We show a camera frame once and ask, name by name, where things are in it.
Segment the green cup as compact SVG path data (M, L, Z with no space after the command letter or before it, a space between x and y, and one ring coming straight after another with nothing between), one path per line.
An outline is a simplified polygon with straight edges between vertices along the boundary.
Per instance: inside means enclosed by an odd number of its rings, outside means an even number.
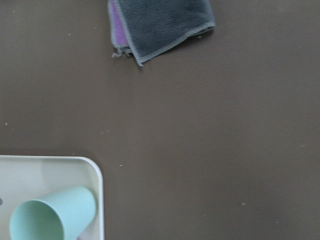
M97 213L94 194L76 186L21 203L12 213L12 240L75 240Z

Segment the cream rabbit tray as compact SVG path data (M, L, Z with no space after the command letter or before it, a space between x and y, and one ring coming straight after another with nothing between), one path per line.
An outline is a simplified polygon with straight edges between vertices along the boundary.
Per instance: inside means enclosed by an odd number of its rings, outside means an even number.
M1 155L0 238L10 239L11 214L19 204L75 186L90 189L97 205L94 220L77 239L105 239L104 180L94 161L82 156Z

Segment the grey folded cloth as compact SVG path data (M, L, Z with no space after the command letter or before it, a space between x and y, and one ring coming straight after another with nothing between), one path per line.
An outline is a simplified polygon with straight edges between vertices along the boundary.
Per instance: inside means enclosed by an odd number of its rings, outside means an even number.
M108 15L113 57L133 55L140 67L216 26L208 0L110 0Z

